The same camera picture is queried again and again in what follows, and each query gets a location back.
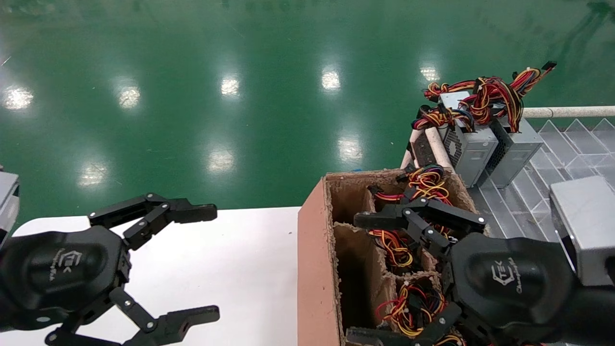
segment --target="robotic hand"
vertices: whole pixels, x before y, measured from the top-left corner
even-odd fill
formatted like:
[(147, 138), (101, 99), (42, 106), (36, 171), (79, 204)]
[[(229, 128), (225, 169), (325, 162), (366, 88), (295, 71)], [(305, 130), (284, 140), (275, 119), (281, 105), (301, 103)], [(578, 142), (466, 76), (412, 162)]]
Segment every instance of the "robotic hand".
[[(123, 239), (109, 230), (140, 217), (124, 232)], [(218, 307), (152, 317), (124, 291), (131, 268), (129, 251), (142, 247), (171, 222), (216, 217), (213, 204), (193, 206), (187, 199), (165, 199), (150, 193), (91, 213), (91, 227), (84, 231), (8, 238), (0, 247), (0, 332), (62, 323), (46, 337), (47, 345), (119, 346), (76, 334), (80, 326), (116, 305), (140, 329), (123, 345), (181, 342), (192, 325), (220, 319)]]
[[(424, 219), (453, 230), (453, 237), (442, 236)], [(489, 238), (482, 233), (482, 217), (424, 198), (357, 214), (354, 225), (405, 231), (437, 258), (443, 265), (448, 305), (414, 340), (389, 331), (349, 328), (350, 342), (432, 346), (452, 326), (471, 346), (614, 342), (615, 288), (584, 286), (560, 243)]]

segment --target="green epoxy floor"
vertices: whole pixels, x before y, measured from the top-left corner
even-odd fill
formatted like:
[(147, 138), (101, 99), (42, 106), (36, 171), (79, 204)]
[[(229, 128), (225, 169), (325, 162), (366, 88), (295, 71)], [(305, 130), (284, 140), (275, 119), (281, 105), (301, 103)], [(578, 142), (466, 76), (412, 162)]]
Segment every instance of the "green epoxy floor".
[(527, 107), (612, 105), (613, 4), (3, 0), (0, 164), (21, 223), (153, 191), (300, 205), (397, 167), (430, 79), (560, 65)]

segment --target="cardboard edge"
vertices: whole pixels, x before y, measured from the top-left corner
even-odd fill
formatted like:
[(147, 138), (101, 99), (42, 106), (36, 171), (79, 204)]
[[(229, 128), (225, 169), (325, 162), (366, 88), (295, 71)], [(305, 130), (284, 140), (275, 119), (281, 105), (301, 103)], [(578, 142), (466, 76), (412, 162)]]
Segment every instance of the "cardboard edge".
[(321, 179), (298, 213), (297, 343), (339, 345), (335, 261), (326, 189)]

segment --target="power supply unit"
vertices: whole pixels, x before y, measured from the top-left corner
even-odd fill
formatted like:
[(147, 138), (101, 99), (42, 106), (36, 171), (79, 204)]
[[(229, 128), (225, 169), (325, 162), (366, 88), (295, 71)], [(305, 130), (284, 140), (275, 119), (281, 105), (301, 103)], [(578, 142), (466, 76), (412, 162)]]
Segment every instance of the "power supply unit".
[[(441, 94), (440, 101), (447, 108), (457, 109), (459, 101), (468, 96), (467, 91), (449, 92)], [(466, 187), (473, 187), (498, 145), (496, 136), (486, 125), (476, 124), (475, 132), (467, 132), (459, 121), (455, 121), (454, 126), (438, 130), (455, 173)]]
[(508, 117), (496, 118), (489, 127), (498, 145), (487, 163), (486, 170), (496, 187), (508, 186), (542, 146), (542, 138), (525, 119), (519, 122), (519, 132), (510, 133)]

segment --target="red wire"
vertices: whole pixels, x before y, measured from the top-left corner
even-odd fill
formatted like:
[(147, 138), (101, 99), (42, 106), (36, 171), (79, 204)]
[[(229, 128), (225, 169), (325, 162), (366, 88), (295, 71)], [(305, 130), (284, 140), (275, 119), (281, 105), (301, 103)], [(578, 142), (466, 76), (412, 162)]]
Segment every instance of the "red wire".
[(385, 305), (391, 304), (391, 303), (398, 303), (398, 300), (397, 299), (389, 300), (388, 302), (384, 302), (384, 303), (380, 304), (376, 308), (376, 317), (378, 317), (379, 320), (383, 320), (383, 318), (380, 317), (380, 309), (382, 309)]

